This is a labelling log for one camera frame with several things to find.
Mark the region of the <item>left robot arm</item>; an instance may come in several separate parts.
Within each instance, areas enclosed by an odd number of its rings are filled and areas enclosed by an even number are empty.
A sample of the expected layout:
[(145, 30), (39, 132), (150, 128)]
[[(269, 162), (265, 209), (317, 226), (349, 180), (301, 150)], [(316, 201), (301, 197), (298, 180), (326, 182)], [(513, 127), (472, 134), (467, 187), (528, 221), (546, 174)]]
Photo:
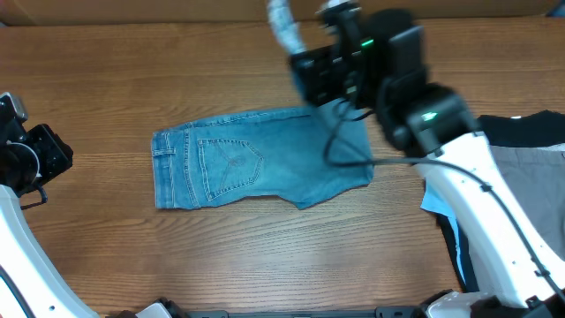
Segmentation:
[(72, 167), (72, 149), (48, 125), (24, 127), (17, 96), (1, 94), (1, 316), (98, 317), (69, 287), (24, 211), (45, 204), (44, 186)]

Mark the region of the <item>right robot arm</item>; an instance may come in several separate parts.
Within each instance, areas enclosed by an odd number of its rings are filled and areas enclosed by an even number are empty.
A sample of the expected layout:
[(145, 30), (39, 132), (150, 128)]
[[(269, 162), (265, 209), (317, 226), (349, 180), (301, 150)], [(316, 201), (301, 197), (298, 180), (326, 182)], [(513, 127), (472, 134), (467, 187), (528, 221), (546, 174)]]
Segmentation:
[(423, 31), (405, 10), (362, 17), (354, 1), (320, 9), (333, 45), (309, 50), (288, 8), (271, 11), (305, 99), (343, 98), (375, 115), (387, 141), (453, 209), (469, 240), (478, 290), (444, 291), (416, 317), (561, 317), (564, 263), (503, 179), (465, 100), (427, 78)]

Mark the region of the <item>light blue denim jeans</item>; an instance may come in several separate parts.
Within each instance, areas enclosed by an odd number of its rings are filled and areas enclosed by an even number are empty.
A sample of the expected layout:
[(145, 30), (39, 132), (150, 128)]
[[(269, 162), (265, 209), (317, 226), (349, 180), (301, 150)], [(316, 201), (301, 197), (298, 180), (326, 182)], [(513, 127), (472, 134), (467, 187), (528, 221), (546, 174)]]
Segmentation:
[(342, 97), (320, 106), (206, 117), (155, 132), (154, 201), (161, 209), (218, 207), (277, 196), (309, 208), (367, 186), (374, 168), (361, 111)]

